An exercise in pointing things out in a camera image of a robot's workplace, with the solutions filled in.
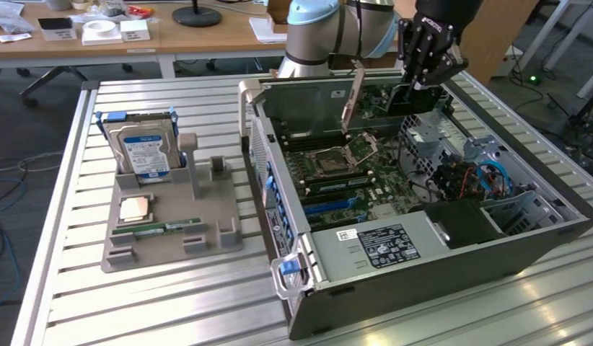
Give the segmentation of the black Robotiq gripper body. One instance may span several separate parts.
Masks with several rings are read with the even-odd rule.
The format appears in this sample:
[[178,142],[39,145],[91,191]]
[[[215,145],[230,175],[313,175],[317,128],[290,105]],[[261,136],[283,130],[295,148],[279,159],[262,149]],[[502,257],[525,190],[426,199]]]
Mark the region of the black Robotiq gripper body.
[[417,0],[414,22],[433,38],[436,50],[460,45],[461,35],[473,22],[482,0]]

